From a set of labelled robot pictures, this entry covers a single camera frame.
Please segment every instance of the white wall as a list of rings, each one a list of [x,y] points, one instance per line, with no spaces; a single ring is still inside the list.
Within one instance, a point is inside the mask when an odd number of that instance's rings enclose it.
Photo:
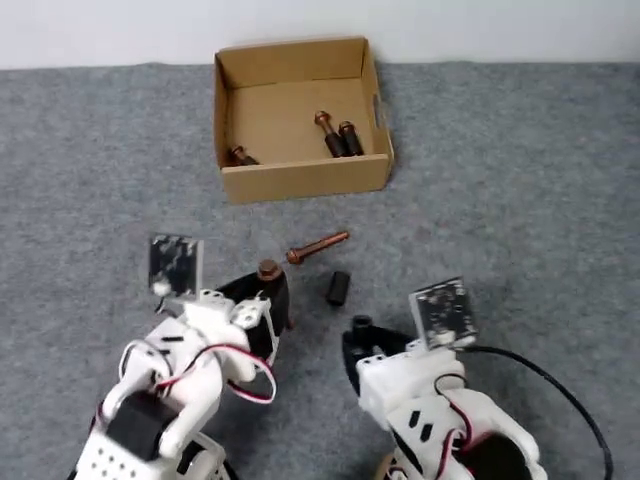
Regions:
[[[0,68],[208,63],[364,34],[385,61],[637,61],[640,0],[0,0]]]

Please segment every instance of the black cylinder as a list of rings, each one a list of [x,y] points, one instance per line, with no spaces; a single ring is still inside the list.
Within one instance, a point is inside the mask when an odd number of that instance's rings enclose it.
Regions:
[[[351,335],[353,342],[363,349],[370,349],[373,345],[371,338],[373,319],[368,315],[356,315],[351,319]]]
[[[364,150],[362,150],[356,128],[351,122],[342,122],[338,128],[338,132],[344,140],[350,157],[364,155]]]
[[[346,272],[333,272],[329,290],[325,297],[327,302],[336,307],[341,307],[347,300],[347,292],[349,291],[349,281],[351,275]]]
[[[338,158],[351,156],[349,155],[344,140],[337,133],[333,132],[324,137],[324,142],[327,144],[327,147],[329,147],[329,151],[333,157]]]

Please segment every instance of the circuit board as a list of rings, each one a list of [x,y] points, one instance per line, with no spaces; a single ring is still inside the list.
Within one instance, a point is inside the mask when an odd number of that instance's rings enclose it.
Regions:
[[[149,240],[149,289],[161,297],[196,296],[202,276],[202,242],[183,235]]]
[[[475,341],[478,331],[461,277],[416,290],[409,295],[409,303],[427,349],[462,347]]]

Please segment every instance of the cardboard box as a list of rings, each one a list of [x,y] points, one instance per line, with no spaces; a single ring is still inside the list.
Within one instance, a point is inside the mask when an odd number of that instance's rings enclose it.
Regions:
[[[215,57],[214,137],[232,203],[364,192],[384,187],[393,166],[389,130],[364,37],[221,50]],[[317,110],[337,130],[351,121],[365,155],[333,158]],[[234,166],[242,145],[260,165]]]

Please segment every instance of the cable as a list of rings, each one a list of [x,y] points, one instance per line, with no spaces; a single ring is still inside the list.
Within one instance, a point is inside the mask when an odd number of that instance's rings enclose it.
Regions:
[[[163,389],[166,387],[170,387],[174,384],[176,384],[177,382],[179,382],[180,380],[182,380],[185,376],[189,375],[190,373],[192,373],[195,370],[196,367],[196,363],[198,361],[198,359],[204,355],[205,353],[210,353],[210,352],[215,352],[215,351],[224,351],[224,352],[236,352],[236,353],[240,353],[242,355],[244,355],[245,357],[247,357],[251,363],[257,367],[260,371],[262,371],[267,379],[269,380],[269,383],[271,383],[271,394],[270,395],[259,395],[257,393],[253,393],[250,392],[248,390],[245,390],[244,388],[240,387],[239,385],[237,385],[235,382],[228,380],[227,384],[229,385],[229,388],[233,391],[233,393],[235,393],[236,395],[238,395],[241,398],[244,398],[245,400],[248,400],[250,402],[253,403],[259,403],[261,405],[268,405],[271,402],[273,402],[273,399],[276,397],[276,393],[277,393],[277,383],[276,383],[276,379],[273,375],[273,371],[271,370],[271,367],[269,366],[269,364],[267,362],[265,362],[262,358],[253,355],[250,352],[247,352],[246,350],[243,350],[242,348],[238,347],[237,345],[232,345],[232,344],[228,344],[228,343],[220,343],[220,344],[215,344],[215,345],[209,345],[205,348],[203,348],[202,350],[200,350],[196,356],[193,358],[193,360],[191,360],[191,362],[189,362],[189,365],[187,365],[187,368],[185,368],[185,370],[175,376],[169,377],[159,383],[156,384],[156,388],[158,389]]]
[[[449,456],[451,455],[451,451],[453,450],[453,441],[455,440],[456,429],[452,428],[447,432],[446,437],[444,437],[444,443],[442,445],[442,454],[440,455],[440,464],[438,465],[438,472],[436,473],[436,480],[438,480],[445,469],[447,468],[447,461],[449,460]]]
[[[178,318],[178,315],[176,314],[176,312],[174,312],[173,310],[171,310],[170,308],[167,308],[166,305],[166,301],[165,301],[165,297],[162,297],[160,299],[160,303],[158,303],[158,306],[156,308],[153,309],[153,312],[156,315],[160,315],[162,313],[166,313],[167,315],[169,315],[171,318]]]
[[[527,360],[522,355],[518,355],[517,353],[512,352],[510,350],[504,350],[498,347],[488,347],[488,346],[482,346],[482,345],[471,345],[468,347],[461,348],[459,350],[463,352],[468,352],[468,353],[492,353],[494,355],[501,355],[503,357],[510,358],[524,365],[525,367],[530,368],[535,373],[537,373],[542,378],[544,378],[547,382],[549,382],[551,385],[556,387],[560,391],[560,393],[562,393],[562,395],[564,395],[564,397],[567,400],[569,400],[569,402],[571,402],[571,405],[573,405],[575,409],[578,410],[578,412],[580,412],[580,415],[582,415],[582,418],[585,419],[585,421],[589,425],[589,428],[591,428],[591,431],[595,435],[598,445],[602,449],[602,453],[604,455],[604,470],[605,470],[604,480],[611,480],[613,478],[613,458],[611,456],[611,450],[609,449],[609,445],[607,445],[607,441],[604,439],[604,435],[602,435],[602,432],[600,431],[600,427],[598,427],[598,424],[596,424],[591,414],[578,401],[578,399],[564,385],[562,385],[558,380],[556,380],[550,373],[543,370],[541,367],[533,363],[531,360]]]
[[[433,381],[433,388],[438,395],[442,395],[442,391],[438,388],[438,382],[447,377],[459,378],[460,380],[462,380],[464,388],[469,387],[469,380],[467,380],[467,377],[465,377],[464,375],[460,375],[459,373],[443,373]]]
[[[463,445],[463,448],[464,448],[469,446],[469,444],[471,443],[471,439],[473,438],[473,425],[471,423],[471,420],[469,420],[469,416],[464,412],[464,410],[462,410],[458,405],[456,405],[455,402],[453,402],[449,397],[447,397],[447,395],[442,390],[440,390],[440,388],[438,388],[438,382],[441,379],[446,377],[459,378],[460,380],[462,380],[464,384],[464,388],[467,388],[469,386],[469,381],[464,375],[460,375],[459,373],[443,373],[433,381],[433,388],[436,391],[436,393],[446,398],[449,401],[449,406],[451,407],[451,409],[454,410],[458,415],[460,415],[460,417],[462,417],[462,421],[464,422],[465,429],[467,430],[467,433],[464,438],[464,445]]]
[[[129,357],[131,356],[131,351],[136,347],[144,348],[146,349],[147,352],[153,352],[155,356],[157,356],[158,358],[162,358],[165,365],[167,366],[167,375],[169,377],[173,375],[173,369],[171,368],[171,364],[169,363],[169,360],[167,360],[166,357],[162,355],[160,350],[158,350],[156,347],[151,345],[146,340],[132,340],[127,344],[126,347],[124,347],[124,350],[122,351],[122,356],[120,357],[120,362],[118,363],[118,377],[120,378],[120,380],[122,380],[122,377],[124,377],[124,373],[127,370],[127,364],[129,363]]]

